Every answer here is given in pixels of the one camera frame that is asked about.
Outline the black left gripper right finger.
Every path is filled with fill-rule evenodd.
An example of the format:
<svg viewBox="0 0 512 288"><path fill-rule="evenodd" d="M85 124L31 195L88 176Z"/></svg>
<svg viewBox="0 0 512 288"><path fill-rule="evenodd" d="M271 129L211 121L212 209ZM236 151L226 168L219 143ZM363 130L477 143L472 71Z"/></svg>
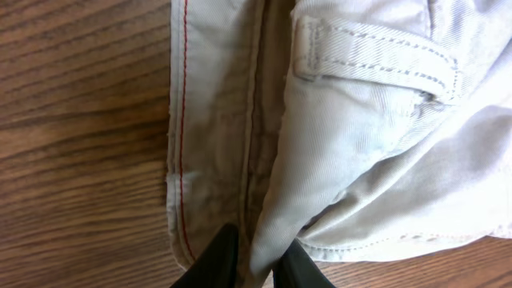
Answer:
<svg viewBox="0 0 512 288"><path fill-rule="evenodd" d="M273 282L274 288L335 288L297 239L273 268Z"/></svg>

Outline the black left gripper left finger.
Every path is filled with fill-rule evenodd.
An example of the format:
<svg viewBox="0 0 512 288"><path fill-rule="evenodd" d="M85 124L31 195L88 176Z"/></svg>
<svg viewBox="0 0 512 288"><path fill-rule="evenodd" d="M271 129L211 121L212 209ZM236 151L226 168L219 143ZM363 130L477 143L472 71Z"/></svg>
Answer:
<svg viewBox="0 0 512 288"><path fill-rule="evenodd" d="M238 228L225 224L197 261L170 288L234 288L238 265Z"/></svg>

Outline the beige khaki shorts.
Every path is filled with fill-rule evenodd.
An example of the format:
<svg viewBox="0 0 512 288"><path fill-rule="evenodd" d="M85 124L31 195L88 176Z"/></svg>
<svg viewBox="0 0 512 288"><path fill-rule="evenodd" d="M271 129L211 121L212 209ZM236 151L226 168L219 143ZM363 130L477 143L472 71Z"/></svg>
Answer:
<svg viewBox="0 0 512 288"><path fill-rule="evenodd" d="M185 269L225 224L242 287L295 239L392 262L511 236L506 0L173 0L169 113Z"/></svg>

